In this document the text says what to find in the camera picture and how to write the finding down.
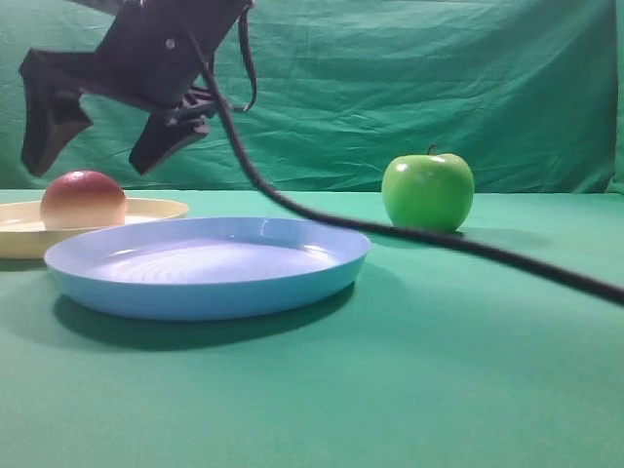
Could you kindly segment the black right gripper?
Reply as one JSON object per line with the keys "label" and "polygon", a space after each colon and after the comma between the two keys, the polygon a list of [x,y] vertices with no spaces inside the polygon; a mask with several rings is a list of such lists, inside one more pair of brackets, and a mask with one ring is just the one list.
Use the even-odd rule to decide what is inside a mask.
{"label": "black right gripper", "polygon": [[170,108],[149,115],[131,152],[140,175],[206,137],[215,98],[192,85],[233,24],[254,81],[248,29],[253,7],[253,1],[125,1],[95,53],[30,49],[19,67],[26,111],[21,161],[28,172],[43,176],[64,147],[93,125],[80,99],[98,69],[95,56],[124,92]]}

